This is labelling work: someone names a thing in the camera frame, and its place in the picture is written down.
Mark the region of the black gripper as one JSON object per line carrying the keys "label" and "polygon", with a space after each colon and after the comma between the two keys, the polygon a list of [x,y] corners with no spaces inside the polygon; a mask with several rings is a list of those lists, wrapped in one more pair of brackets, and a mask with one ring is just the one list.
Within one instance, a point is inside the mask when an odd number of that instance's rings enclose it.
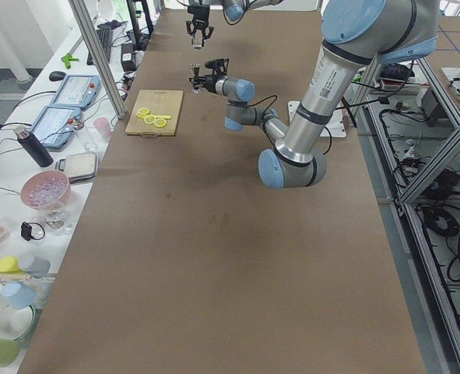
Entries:
{"label": "black gripper", "polygon": [[192,15],[191,20],[186,21],[187,34],[193,37],[194,30],[202,30],[202,39],[211,38],[214,27],[209,25],[210,7],[204,4],[194,4],[187,7],[188,14]]}
{"label": "black gripper", "polygon": [[208,92],[216,94],[216,83],[218,79],[218,76],[204,75],[203,77],[192,77],[189,79],[189,81],[191,84],[202,84],[202,87],[205,88]]}

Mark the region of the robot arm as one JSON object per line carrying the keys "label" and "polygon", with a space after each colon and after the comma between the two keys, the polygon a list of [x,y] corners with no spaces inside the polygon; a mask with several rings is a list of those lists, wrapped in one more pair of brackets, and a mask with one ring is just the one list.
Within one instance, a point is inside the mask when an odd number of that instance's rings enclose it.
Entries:
{"label": "robot arm", "polygon": [[307,187],[322,180],[324,154],[314,144],[329,123],[358,69],[380,63],[406,62],[430,55],[437,44],[437,1],[330,1],[321,23],[321,53],[309,87],[289,125],[272,109],[253,108],[255,86],[227,75],[228,59],[208,61],[202,76],[191,64],[195,92],[205,88],[227,98],[225,127],[262,129],[273,147],[258,158],[258,173],[271,189]]}
{"label": "robot arm", "polygon": [[201,44],[208,40],[213,33],[214,27],[209,25],[209,15],[212,5],[221,5],[223,17],[229,26],[238,24],[244,15],[254,9],[276,6],[282,1],[183,1],[180,2],[186,7],[188,14],[192,15],[191,20],[186,21],[187,34],[191,37],[192,43],[195,44],[197,37],[200,38]]}

